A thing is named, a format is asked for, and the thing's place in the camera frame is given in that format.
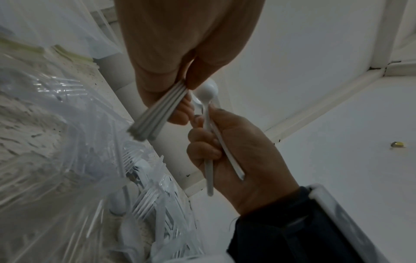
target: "white plastic spoon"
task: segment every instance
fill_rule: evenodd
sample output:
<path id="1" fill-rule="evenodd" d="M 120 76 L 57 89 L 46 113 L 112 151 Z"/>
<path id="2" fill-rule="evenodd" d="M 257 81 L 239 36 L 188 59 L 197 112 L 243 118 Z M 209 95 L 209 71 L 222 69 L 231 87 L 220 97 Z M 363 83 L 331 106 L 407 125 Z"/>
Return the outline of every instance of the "white plastic spoon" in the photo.
<path id="1" fill-rule="evenodd" d="M 207 79 L 197 89 L 193 91 L 193 94 L 201 101 L 204 112 L 204 129 L 211 132 L 211 121 L 208 114 L 208 105 L 215 96 L 218 94 L 218 87 L 215 81 Z M 214 194 L 214 167 L 212 160 L 204 160 L 205 165 L 205 177 L 207 179 L 207 191 L 208 196 Z"/>

